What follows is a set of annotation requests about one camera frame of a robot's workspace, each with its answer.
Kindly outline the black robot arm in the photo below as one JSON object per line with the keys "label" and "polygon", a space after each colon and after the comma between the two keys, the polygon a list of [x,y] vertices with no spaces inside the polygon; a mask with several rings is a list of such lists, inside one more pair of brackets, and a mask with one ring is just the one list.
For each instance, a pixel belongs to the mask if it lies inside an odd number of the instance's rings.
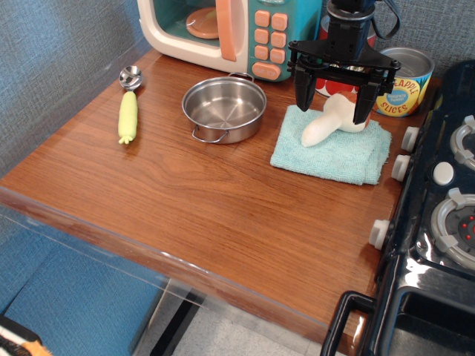
{"label": "black robot arm", "polygon": [[327,38],[291,41],[288,71],[292,74],[297,106],[307,111],[313,101],[317,79],[326,79],[358,88],[353,122],[361,124],[376,99],[391,93],[401,64],[373,49],[367,37],[373,28],[381,39],[397,33],[400,12],[393,1],[386,5],[396,16],[396,24],[383,36],[377,29],[374,1],[328,1],[330,23]]}

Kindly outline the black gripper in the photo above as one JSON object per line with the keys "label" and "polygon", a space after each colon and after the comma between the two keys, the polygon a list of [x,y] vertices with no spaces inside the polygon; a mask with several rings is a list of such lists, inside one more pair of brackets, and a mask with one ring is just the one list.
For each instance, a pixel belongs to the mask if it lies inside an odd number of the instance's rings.
{"label": "black gripper", "polygon": [[288,70],[294,80],[296,105],[303,112],[312,104],[316,80],[322,78],[358,86],[353,123],[360,125],[367,121],[379,93],[393,89],[396,72],[401,67],[367,42],[370,24],[382,39],[389,39],[399,30],[399,9],[390,9],[396,16],[396,24],[387,35],[377,29],[374,7],[328,7],[327,39],[289,43]]}

